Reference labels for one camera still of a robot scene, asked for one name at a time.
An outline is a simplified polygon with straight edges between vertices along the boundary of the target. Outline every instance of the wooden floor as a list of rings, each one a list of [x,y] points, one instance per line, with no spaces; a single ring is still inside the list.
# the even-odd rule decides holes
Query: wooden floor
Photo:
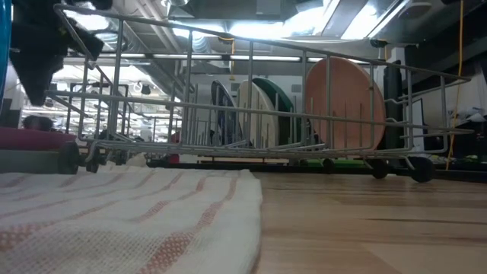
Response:
[[[487,273],[487,184],[255,176],[264,201],[254,273]]]

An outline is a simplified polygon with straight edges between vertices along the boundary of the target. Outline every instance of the orange plate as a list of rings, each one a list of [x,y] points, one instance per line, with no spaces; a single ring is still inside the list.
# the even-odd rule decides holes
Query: orange plate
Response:
[[[332,57],[332,116],[347,117],[349,119],[371,120],[371,96],[368,92],[370,85],[369,74],[357,64],[347,59]],[[313,112],[311,112],[311,98],[313,98]],[[310,70],[306,80],[306,111],[308,113],[325,116],[326,112],[326,60],[316,63]],[[385,122],[386,110],[384,98],[374,83],[374,121]],[[326,120],[313,122],[313,127],[321,139],[326,142]],[[377,148],[385,126],[375,126],[373,149]],[[371,125],[359,123],[334,122],[334,148],[359,148],[360,132],[362,132],[362,147],[371,144]]]

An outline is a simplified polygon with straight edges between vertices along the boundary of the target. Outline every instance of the towel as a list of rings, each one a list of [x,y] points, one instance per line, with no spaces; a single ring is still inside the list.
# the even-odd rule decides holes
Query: towel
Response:
[[[0,273],[249,273],[261,202],[248,170],[0,174]]]

